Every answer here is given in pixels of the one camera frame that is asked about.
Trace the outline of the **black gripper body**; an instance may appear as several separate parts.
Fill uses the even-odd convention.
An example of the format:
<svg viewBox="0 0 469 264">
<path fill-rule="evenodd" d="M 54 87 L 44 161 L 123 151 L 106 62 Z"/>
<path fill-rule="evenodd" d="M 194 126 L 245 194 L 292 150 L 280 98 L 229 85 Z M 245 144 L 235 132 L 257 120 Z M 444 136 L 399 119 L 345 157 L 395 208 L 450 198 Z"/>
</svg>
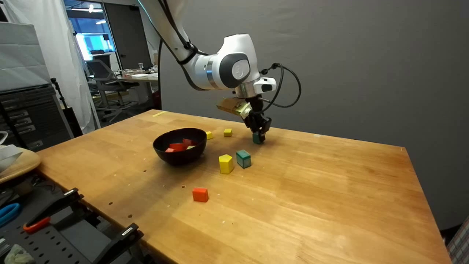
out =
<svg viewBox="0 0 469 264">
<path fill-rule="evenodd" d="M 248 103 L 251 104 L 252 110 L 249 112 L 248 117 L 245 119 L 245 125 L 252 132 L 266 134 L 271 126 L 271 119 L 264 114 L 264 103 L 261 97 L 249 98 Z"/>
</svg>

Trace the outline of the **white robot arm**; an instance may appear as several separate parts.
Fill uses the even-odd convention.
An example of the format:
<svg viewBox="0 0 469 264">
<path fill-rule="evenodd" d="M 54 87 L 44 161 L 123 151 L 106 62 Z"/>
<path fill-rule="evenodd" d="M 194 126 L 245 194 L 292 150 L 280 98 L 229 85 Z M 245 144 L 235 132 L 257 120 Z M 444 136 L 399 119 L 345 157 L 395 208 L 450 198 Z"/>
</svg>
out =
<svg viewBox="0 0 469 264">
<path fill-rule="evenodd" d="M 182 26 L 186 0 L 138 0 L 153 28 L 198 91 L 232 91 L 217 107 L 239 116 L 263 144 L 271 119 L 264 114 L 263 94 L 276 91 L 277 81 L 258 70 L 258 57 L 249 34 L 233 34 L 216 53 L 200 50 Z"/>
</svg>

